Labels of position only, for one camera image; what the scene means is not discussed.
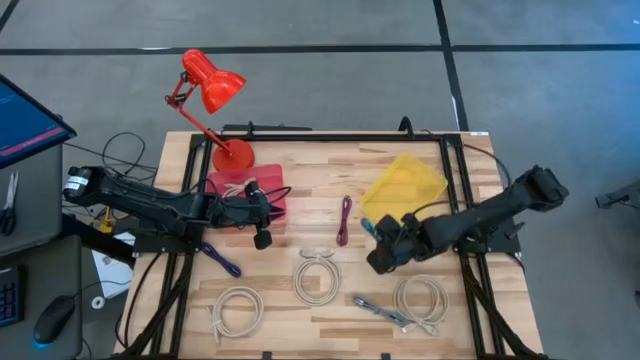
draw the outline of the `computer monitor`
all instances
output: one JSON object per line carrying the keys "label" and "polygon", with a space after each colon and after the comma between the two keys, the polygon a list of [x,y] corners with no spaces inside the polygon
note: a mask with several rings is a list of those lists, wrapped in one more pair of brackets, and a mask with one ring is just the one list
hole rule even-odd
{"label": "computer monitor", "polygon": [[0,74],[0,169],[74,136],[60,116]]}

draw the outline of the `wooden table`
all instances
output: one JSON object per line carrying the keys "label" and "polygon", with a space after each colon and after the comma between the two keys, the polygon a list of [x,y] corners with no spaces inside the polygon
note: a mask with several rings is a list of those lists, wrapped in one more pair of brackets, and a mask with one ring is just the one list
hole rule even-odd
{"label": "wooden table", "polygon": [[[180,191],[191,134],[167,134],[157,187]],[[464,133],[462,138],[467,144],[492,151],[486,134]],[[442,160],[435,143],[254,142],[251,145],[255,150],[256,165],[277,163],[283,167],[285,185],[293,188],[287,197],[287,218],[283,223],[272,224],[273,245],[263,251],[254,248],[253,229],[210,229],[205,232],[204,240],[238,264],[243,276],[233,279],[204,254],[195,256],[180,358],[259,358],[263,351],[272,351],[274,358],[374,359],[383,352],[399,359],[475,357],[460,264],[455,253],[450,251],[421,263],[411,261],[384,276],[377,275],[365,261],[366,255],[375,247],[375,241],[359,225],[361,196],[402,152],[411,153],[442,172]],[[465,157],[476,201],[501,191],[493,159],[468,148],[465,148]],[[455,159],[452,149],[450,158]],[[455,161],[452,161],[452,168],[458,198],[462,199]],[[198,169],[196,166],[194,183]],[[340,206],[345,195],[354,201],[348,221],[349,243],[344,248],[336,248]],[[446,192],[442,199],[447,199]],[[442,205],[428,211],[431,214],[448,213],[449,208]],[[308,307],[292,292],[292,274],[301,261],[298,256],[300,248],[323,246],[336,248],[334,260],[342,269],[342,285],[331,304]],[[137,260],[132,289],[138,286],[152,257],[147,254]],[[142,286],[131,320],[131,341],[157,309],[166,258],[166,255],[161,256]],[[180,258],[177,269],[182,266]],[[541,352],[522,270],[505,255],[490,254],[487,260],[498,309],[525,344]],[[419,329],[403,334],[397,326],[352,305],[351,295],[357,293],[375,304],[391,307],[391,294],[398,281],[416,274],[433,276],[451,297],[449,312],[439,326],[440,337],[430,337]],[[307,272],[305,278],[306,288],[312,291],[327,289],[328,282],[328,274],[315,267]],[[237,285],[252,287],[262,295],[265,302],[263,322],[250,337],[223,338],[221,345],[216,346],[209,311],[222,291]],[[421,289],[413,290],[415,295],[409,296],[410,305],[425,301],[420,292]],[[132,294],[133,291],[129,292],[125,314]],[[169,349],[174,310],[167,317],[163,352]],[[486,348],[493,352],[488,320],[483,310],[480,313]],[[252,316],[253,308],[246,299],[233,299],[224,310],[224,321],[232,328],[244,328]],[[123,327],[124,321],[120,334],[124,333]],[[121,350],[117,345],[115,351]]]}

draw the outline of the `lamp shade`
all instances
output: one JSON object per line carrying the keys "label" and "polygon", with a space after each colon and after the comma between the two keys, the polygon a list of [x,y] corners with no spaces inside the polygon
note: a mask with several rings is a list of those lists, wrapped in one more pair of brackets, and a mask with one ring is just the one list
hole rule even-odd
{"label": "lamp shade", "polygon": [[189,74],[189,82],[200,85],[202,102],[209,114],[218,111],[247,82],[242,76],[220,70],[200,50],[187,50],[182,65]]}

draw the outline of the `floor tile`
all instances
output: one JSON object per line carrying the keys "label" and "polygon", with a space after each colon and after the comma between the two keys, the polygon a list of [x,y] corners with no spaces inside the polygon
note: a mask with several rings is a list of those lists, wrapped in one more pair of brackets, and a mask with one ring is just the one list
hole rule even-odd
{"label": "floor tile", "polygon": [[439,43],[423,0],[24,0],[4,48]]}
{"label": "floor tile", "polygon": [[[212,60],[247,79],[213,116],[204,110],[199,91],[185,105],[214,129],[253,121],[318,130],[392,130],[405,115],[417,129],[456,129],[438,53],[218,55]],[[178,55],[0,57],[0,68],[63,115],[78,131],[73,143],[81,146],[101,151],[111,135],[137,132],[147,141],[142,162],[156,164],[167,131],[195,129],[164,103],[183,71]],[[114,145],[112,156],[132,159],[138,151],[130,139]],[[65,168],[83,165],[74,159],[100,161],[69,149]]]}
{"label": "floor tile", "polygon": [[640,223],[594,197],[640,178],[640,53],[458,54],[469,124],[489,131],[515,178],[550,167],[569,189],[526,212],[526,277],[548,355],[631,359],[640,345]]}
{"label": "floor tile", "polygon": [[634,0],[444,0],[454,45],[639,43]]}

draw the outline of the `scissors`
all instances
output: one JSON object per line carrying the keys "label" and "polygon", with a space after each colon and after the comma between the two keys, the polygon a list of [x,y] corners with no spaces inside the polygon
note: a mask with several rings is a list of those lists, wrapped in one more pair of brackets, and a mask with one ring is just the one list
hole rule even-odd
{"label": "scissors", "polygon": [[223,258],[222,255],[220,255],[211,244],[203,242],[202,252],[213,260],[219,262],[220,265],[222,265],[222,267],[227,270],[227,272],[231,276],[238,278],[240,277],[240,275],[242,275],[242,271],[240,270],[240,268],[237,265],[230,263],[227,259]]}
{"label": "scissors", "polygon": [[7,202],[4,204],[4,208],[0,211],[0,233],[4,236],[9,236],[16,228],[16,210],[13,207],[13,203],[16,199],[16,191],[18,190],[18,177],[20,173],[16,171],[11,173],[9,178],[9,187],[7,188]]}

